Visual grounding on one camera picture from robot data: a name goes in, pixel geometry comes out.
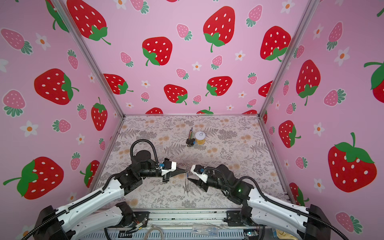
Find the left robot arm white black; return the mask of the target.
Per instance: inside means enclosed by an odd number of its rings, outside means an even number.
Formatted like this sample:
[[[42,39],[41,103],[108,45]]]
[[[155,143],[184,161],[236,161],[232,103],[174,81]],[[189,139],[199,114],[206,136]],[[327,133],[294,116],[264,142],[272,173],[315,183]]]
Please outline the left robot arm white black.
[[[120,173],[110,175],[101,188],[57,209],[52,206],[43,209],[34,229],[23,238],[79,240],[100,229],[128,226],[134,222],[135,217],[125,202],[105,212],[95,212],[133,192],[146,178],[162,178],[162,181],[167,183],[170,178],[187,172],[169,159],[160,163],[155,146],[145,139],[133,142],[130,158],[132,163]]]

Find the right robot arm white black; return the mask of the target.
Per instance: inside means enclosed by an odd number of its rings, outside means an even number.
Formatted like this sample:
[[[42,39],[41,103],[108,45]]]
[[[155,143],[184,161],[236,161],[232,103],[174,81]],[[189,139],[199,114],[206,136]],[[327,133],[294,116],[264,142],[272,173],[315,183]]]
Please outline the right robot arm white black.
[[[319,207],[307,208],[265,194],[254,178],[237,179],[225,165],[217,168],[193,165],[191,173],[197,178],[190,181],[205,192],[209,188],[218,189],[229,201],[240,205],[241,221],[245,225],[272,227],[299,240],[329,240],[332,232],[347,239]]]

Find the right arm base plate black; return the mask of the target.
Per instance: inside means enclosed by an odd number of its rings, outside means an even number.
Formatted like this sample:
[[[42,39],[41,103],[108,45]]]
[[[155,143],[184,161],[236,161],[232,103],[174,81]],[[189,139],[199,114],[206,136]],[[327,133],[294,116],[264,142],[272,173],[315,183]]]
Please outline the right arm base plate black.
[[[245,218],[241,211],[226,211],[226,218],[223,220],[229,227],[250,227],[253,222]]]

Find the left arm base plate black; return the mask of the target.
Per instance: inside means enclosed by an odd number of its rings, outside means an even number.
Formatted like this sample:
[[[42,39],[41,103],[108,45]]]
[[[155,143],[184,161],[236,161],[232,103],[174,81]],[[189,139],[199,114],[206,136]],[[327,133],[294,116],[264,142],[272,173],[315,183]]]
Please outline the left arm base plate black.
[[[122,220],[116,225],[117,228],[135,228],[136,225],[142,224],[140,228],[145,228],[148,224],[150,212],[133,212],[125,214]]]

